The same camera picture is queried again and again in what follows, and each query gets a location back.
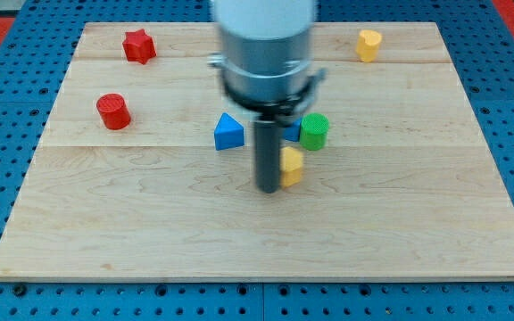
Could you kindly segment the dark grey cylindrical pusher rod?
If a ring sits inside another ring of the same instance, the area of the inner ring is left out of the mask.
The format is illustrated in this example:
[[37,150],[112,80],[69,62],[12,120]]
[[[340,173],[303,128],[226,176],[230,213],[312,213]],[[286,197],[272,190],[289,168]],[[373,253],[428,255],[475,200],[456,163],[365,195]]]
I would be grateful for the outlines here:
[[254,175],[264,193],[280,187],[280,146],[282,129],[270,115],[261,115],[253,123]]

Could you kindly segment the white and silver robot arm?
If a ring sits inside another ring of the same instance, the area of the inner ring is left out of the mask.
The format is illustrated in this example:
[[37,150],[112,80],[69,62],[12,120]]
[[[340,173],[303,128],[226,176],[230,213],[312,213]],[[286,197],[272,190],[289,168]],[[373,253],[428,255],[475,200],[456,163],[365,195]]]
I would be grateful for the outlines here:
[[254,176],[264,193],[280,187],[281,138],[310,109],[326,72],[309,72],[315,0],[213,0],[226,98],[253,115]]

